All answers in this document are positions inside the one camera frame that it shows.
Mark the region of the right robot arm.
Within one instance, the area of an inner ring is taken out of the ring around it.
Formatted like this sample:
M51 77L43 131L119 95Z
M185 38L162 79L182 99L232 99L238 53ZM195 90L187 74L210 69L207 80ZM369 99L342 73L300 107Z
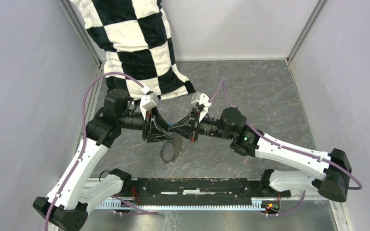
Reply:
M233 107L223 110L219 119L200 117L194 108L168 131L195 142L199 135L228 139L230 148L242 156L268 159L293 167L294 171L266 170L259 183L264 196L283 191L313 191L335 202L346 202L351 165L343 150L311 150L278 140L260 130L253 130L247 119Z

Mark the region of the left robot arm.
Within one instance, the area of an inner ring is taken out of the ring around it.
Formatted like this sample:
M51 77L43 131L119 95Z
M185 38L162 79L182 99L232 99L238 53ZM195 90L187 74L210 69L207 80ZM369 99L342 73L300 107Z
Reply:
M132 176L125 171L109 171L88 191L84 191L84 186L123 129L141 131L147 142L171 139L168 124L158 114L158 97L146 87L142 93L137 106L131 108L134 99L127 91L110 91L104 106L86 122L79 147L62 177L45 197L37 197L33 203L45 220L45 230L55 225L65 231L79 231L95 208L117 194L131 196L126 205L137 208L139 195Z

